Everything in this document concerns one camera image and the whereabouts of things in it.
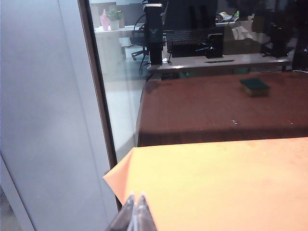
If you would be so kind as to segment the clear left gripper right finger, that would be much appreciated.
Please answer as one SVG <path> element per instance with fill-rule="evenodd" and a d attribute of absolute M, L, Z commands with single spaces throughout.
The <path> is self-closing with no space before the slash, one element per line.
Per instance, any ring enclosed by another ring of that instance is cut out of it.
<path fill-rule="evenodd" d="M 132 214 L 133 231 L 157 231 L 145 194 L 136 203 Z"/>

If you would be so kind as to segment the clear left gripper left finger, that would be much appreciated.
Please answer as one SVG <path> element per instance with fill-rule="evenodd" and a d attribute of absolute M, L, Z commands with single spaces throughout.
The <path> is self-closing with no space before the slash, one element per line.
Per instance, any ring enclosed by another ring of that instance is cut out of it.
<path fill-rule="evenodd" d="M 108 225 L 106 231 L 132 231 L 134 208 L 135 196 L 131 194 L 112 222 Z"/>

